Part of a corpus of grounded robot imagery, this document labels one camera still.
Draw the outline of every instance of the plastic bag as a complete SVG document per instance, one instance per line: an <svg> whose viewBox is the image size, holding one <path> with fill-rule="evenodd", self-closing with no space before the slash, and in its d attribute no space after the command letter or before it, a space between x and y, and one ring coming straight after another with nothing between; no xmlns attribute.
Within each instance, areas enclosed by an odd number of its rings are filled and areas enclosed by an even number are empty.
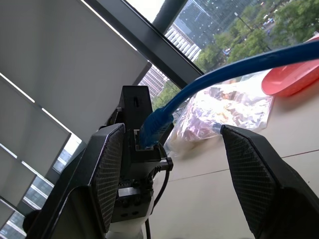
<svg viewBox="0 0 319 239"><path fill-rule="evenodd" d="M240 82L198 92L189 100L165 147L177 153L188 151L199 141L220 135L223 124L254 131L265 128L273 101L261 89L268 72L246 75Z"/></svg>

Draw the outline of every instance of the textured gripper pad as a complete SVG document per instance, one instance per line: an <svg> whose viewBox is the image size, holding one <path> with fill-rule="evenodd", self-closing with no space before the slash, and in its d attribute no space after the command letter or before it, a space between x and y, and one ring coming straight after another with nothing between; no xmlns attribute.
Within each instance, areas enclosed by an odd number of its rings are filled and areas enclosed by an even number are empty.
<svg viewBox="0 0 319 239"><path fill-rule="evenodd" d="M97 195L106 232L110 227L119 186L123 138L124 126L109 135L94 178L94 191Z"/></svg>
<svg viewBox="0 0 319 239"><path fill-rule="evenodd" d="M258 236L275 196L276 184L251 142L223 126L231 178L250 231Z"/></svg>

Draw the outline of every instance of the table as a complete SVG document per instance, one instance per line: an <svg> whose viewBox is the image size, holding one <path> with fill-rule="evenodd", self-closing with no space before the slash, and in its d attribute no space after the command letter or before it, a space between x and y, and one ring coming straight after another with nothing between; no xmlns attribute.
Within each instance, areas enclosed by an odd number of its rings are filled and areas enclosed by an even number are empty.
<svg viewBox="0 0 319 239"><path fill-rule="evenodd" d="M275 99L266 129L259 132L319 196L319 82ZM232 186L222 138L207 140L174 169L150 216L153 239L253 239ZM161 187L164 173L155 180Z"/></svg>

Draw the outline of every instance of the building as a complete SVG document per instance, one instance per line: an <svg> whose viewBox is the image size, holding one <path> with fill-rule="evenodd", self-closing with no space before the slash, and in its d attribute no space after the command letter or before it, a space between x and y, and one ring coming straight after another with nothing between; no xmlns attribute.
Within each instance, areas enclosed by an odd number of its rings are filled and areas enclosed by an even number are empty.
<svg viewBox="0 0 319 239"><path fill-rule="evenodd" d="M201 49L226 31L246 6L255 0L189 0L175 23Z"/></svg>
<svg viewBox="0 0 319 239"><path fill-rule="evenodd" d="M175 23L168 29L165 36L192 62L197 59L201 49ZM163 90L167 80L166 75L153 65L139 85L149 87L152 99Z"/></svg>

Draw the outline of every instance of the glass window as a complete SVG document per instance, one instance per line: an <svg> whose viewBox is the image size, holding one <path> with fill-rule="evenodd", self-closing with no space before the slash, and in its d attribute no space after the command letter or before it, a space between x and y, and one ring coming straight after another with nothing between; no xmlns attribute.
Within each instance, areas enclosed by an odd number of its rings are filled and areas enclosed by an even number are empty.
<svg viewBox="0 0 319 239"><path fill-rule="evenodd" d="M58 171L59 173L62 172L81 142L82 140L80 140L76 135L71 135L64 149L62 149L62 152L53 165L53 168L56 171Z"/></svg>
<svg viewBox="0 0 319 239"><path fill-rule="evenodd" d="M23 230L23 227L22 227L23 220L24 220L24 216L20 213L17 213L17 212L14 212L13 215L9 219L10 222L15 224L21 230Z"/></svg>
<svg viewBox="0 0 319 239"><path fill-rule="evenodd" d="M20 229L14 228L15 226L6 223L0 231L0 237L7 239L24 239L25 233Z"/></svg>
<svg viewBox="0 0 319 239"><path fill-rule="evenodd" d="M180 91L180 88L155 66L149 69L139 85L149 87L153 111L165 106ZM180 116L179 110L173 116L176 122Z"/></svg>
<svg viewBox="0 0 319 239"><path fill-rule="evenodd" d="M33 181L33 186L35 186L37 189L42 191L45 195L49 196L53 187L49 184L47 184L44 180L42 180L39 177L36 177Z"/></svg>
<svg viewBox="0 0 319 239"><path fill-rule="evenodd" d="M26 192L23 200L34 209L41 209L47 199L47 196L42 193L38 188L31 187Z"/></svg>
<svg viewBox="0 0 319 239"><path fill-rule="evenodd" d="M127 2L152 22L164 0ZM188 0L165 36L209 72L307 41L318 34L318 11L315 0Z"/></svg>

